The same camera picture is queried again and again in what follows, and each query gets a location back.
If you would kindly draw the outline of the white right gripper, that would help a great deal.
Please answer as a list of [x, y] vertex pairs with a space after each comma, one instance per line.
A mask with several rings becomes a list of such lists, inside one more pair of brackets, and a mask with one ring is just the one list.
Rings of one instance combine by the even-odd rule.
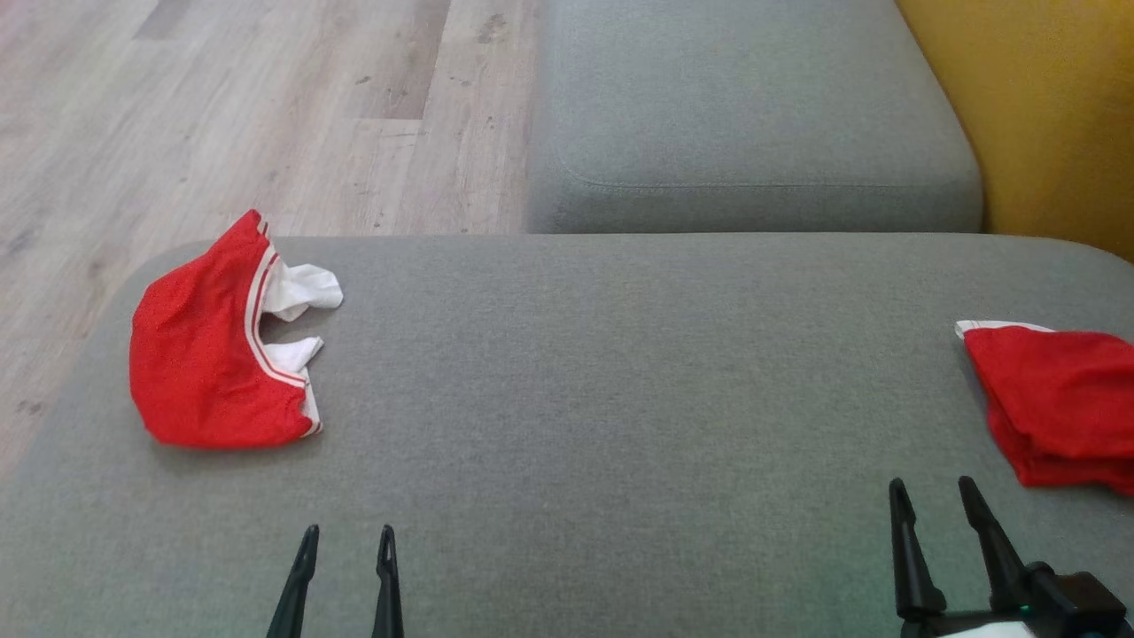
[[896, 614], [899, 638], [1036, 638], [1029, 621], [1026, 569], [976, 482], [959, 478], [960, 505], [975, 530], [990, 587], [992, 612], [946, 613], [943, 592], [936, 588], [915, 530], [916, 513], [904, 480], [889, 484], [889, 512]]

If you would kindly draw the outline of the red shirt with white sleeves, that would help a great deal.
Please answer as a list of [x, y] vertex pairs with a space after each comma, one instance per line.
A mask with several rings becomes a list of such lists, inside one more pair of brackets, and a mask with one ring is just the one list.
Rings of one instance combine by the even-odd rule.
[[249, 210], [196, 260], [147, 286], [132, 318], [128, 384], [150, 435], [170, 446], [284, 446], [322, 432], [308, 363], [323, 339], [268, 343], [264, 318], [290, 323], [340, 307], [342, 287], [289, 266]]

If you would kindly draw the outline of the small grey sofa cushion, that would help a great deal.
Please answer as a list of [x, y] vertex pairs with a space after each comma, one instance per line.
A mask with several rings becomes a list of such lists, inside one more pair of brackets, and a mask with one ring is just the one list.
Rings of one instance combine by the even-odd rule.
[[531, 233], [975, 233], [895, 0], [543, 0]]

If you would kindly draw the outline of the red jersey with number print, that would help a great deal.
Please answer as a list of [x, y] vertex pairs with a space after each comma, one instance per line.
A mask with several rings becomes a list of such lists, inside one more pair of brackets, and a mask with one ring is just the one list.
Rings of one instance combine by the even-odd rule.
[[992, 439], [1025, 487], [1134, 497], [1134, 344], [1032, 323], [956, 322]]

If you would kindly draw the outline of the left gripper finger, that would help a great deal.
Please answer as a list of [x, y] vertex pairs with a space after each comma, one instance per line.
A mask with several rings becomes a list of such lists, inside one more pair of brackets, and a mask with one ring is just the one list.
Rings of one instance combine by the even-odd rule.
[[268, 626], [268, 638], [301, 638], [307, 609], [308, 582], [315, 576], [319, 538], [319, 525], [308, 525], [301, 537], [299, 548]]
[[392, 525], [382, 526], [379, 553], [376, 553], [376, 577], [379, 577], [379, 594], [376, 594], [372, 638], [405, 638], [400, 570], [398, 570]]

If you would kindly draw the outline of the large grey sofa seat cushion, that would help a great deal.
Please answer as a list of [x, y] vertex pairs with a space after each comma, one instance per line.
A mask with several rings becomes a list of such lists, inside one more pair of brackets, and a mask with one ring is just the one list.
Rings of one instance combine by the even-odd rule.
[[897, 638], [888, 486], [953, 611], [985, 607], [973, 478], [1025, 562], [1134, 615], [1134, 497], [1029, 490], [953, 325], [1134, 342], [1134, 266], [971, 233], [280, 238], [346, 298], [319, 435], [162, 446], [128, 390], [138, 267], [0, 492], [0, 638], [266, 638], [321, 529], [303, 638], [369, 638], [396, 531], [409, 638]]

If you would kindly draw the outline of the yellow upholstered panel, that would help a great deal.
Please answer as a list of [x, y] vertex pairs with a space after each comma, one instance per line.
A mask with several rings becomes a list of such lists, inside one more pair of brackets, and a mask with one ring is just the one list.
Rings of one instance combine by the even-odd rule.
[[975, 151], [988, 233], [1134, 263], [1134, 0], [896, 0]]

